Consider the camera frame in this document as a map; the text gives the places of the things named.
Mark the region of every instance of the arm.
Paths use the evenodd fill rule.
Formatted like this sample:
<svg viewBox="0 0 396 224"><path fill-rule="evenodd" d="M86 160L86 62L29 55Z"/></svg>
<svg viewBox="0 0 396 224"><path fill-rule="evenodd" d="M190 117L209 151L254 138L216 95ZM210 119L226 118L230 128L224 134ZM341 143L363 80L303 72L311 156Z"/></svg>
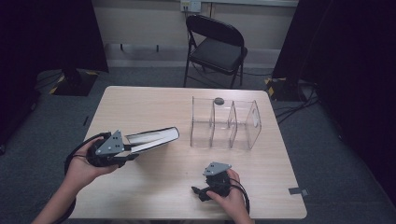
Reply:
<svg viewBox="0 0 396 224"><path fill-rule="evenodd" d="M88 148L100 138L93 139L76 152L70 162L66 177L61 186L51 197L44 209L38 214L33 223L53 223L60 218L75 200L78 192L99 175L109 174L118 168L118 165L108 167L94 167L84 158Z"/></svg>
<svg viewBox="0 0 396 224"><path fill-rule="evenodd" d="M227 170L227 174L231 179L239 182L239 175L232 169ZM231 184L238 185L235 181L231 180ZM250 218L248 211L245 207L245 200L242 192L239 189L231 187L230 194L223 198L213 191L208 191L207 196L217 202L230 216L236 224L251 224L254 221Z"/></svg>

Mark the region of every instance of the black folding chair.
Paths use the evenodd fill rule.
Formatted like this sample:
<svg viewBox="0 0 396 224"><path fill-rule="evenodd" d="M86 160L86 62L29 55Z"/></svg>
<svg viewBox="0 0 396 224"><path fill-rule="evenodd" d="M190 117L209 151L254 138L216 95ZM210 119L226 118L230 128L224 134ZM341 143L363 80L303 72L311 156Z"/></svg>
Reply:
<svg viewBox="0 0 396 224"><path fill-rule="evenodd" d="M183 87L186 87L187 77L202 82L188 75L190 62L200 64L204 70L207 67L227 76L233 76L230 89L233 88L235 78L240 71L240 85L242 85L244 59L248 49L245 48L241 33L230 24L201 15L189 16L186 25L190 40ZM197 44L194 38L197 35L205 38L200 44Z"/></svg>

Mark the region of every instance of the acrylic organizer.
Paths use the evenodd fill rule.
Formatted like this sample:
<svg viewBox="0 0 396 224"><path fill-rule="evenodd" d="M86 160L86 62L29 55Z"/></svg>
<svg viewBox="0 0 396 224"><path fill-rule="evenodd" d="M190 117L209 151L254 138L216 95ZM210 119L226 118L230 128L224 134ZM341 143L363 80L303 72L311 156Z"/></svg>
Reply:
<svg viewBox="0 0 396 224"><path fill-rule="evenodd" d="M252 149L261 130L256 101L192 97L192 147Z"/></svg>

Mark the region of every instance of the forearm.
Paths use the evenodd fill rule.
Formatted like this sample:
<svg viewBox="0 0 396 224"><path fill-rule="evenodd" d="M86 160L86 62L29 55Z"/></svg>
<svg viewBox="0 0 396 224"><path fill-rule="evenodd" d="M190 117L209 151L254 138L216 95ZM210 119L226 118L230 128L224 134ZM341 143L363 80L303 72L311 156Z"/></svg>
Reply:
<svg viewBox="0 0 396 224"><path fill-rule="evenodd" d="M80 189L77 187L71 187L67 181L64 180L33 223L53 223L58 220L66 213L70 204L76 199L79 190Z"/></svg>
<svg viewBox="0 0 396 224"><path fill-rule="evenodd" d="M235 224L253 224L253 219L250 218L248 212L234 213L231 215Z"/></svg>

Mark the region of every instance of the wooden table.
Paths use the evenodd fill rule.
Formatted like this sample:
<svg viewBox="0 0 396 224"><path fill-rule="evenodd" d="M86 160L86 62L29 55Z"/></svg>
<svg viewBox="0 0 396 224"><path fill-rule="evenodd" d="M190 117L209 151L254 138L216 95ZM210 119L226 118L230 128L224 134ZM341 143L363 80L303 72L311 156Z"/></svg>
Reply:
<svg viewBox="0 0 396 224"><path fill-rule="evenodd" d="M192 96L256 100L262 131L253 149L190 147ZM122 135L177 127L180 137L141 154L83 189L71 218L229 219L213 201L202 203L191 186L205 188L203 171L212 162L233 166L250 199L254 219L306 216L274 111L264 91L108 87L86 139L120 130Z"/></svg>

